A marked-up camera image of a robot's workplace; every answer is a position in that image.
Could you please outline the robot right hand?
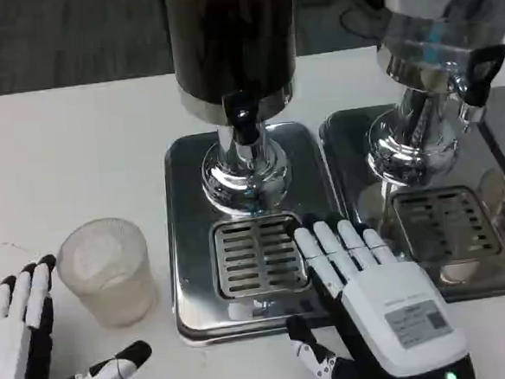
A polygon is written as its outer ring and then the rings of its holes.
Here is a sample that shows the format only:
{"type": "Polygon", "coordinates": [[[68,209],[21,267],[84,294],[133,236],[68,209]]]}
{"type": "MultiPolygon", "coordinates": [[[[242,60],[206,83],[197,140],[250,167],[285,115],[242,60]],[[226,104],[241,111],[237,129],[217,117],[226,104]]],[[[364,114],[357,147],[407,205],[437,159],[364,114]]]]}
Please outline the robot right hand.
{"type": "Polygon", "coordinates": [[[290,315],[295,356],[316,379],[476,379],[467,338],[441,292],[376,230],[338,214],[292,219],[284,230],[350,354],[338,356],[306,319],[290,315]]]}

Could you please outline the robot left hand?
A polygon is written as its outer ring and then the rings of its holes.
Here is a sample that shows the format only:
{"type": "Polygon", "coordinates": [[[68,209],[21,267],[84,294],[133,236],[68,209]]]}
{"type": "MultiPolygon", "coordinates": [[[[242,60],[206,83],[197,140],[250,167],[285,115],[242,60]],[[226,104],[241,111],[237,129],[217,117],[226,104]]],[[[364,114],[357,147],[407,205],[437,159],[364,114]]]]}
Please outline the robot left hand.
{"type": "MultiPolygon", "coordinates": [[[[49,379],[54,302],[53,254],[0,282],[0,379],[49,379]]],[[[152,355],[144,340],[66,379],[129,379],[152,355]]]]}

